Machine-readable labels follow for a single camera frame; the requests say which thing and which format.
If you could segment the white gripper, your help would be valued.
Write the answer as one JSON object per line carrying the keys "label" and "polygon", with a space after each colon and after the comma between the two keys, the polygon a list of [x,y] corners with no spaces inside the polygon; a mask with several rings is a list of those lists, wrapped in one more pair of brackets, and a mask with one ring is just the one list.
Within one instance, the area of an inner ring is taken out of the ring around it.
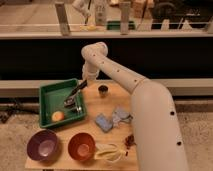
{"label": "white gripper", "polygon": [[99,75],[99,69],[92,64],[85,63],[82,68],[82,81],[79,85],[77,85],[72,91],[70,95],[76,94],[79,90],[85,88],[87,86],[87,80],[95,80]]}

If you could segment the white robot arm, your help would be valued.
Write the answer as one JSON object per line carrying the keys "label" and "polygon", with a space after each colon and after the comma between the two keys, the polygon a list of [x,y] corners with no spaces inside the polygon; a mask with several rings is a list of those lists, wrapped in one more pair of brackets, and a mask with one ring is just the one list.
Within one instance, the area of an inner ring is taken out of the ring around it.
{"label": "white robot arm", "polygon": [[139,171],[189,171],[183,138],[170,91],[161,83],[128,69],[107,57],[104,42],[84,46],[81,55],[84,80],[100,71],[131,94],[133,135]]}

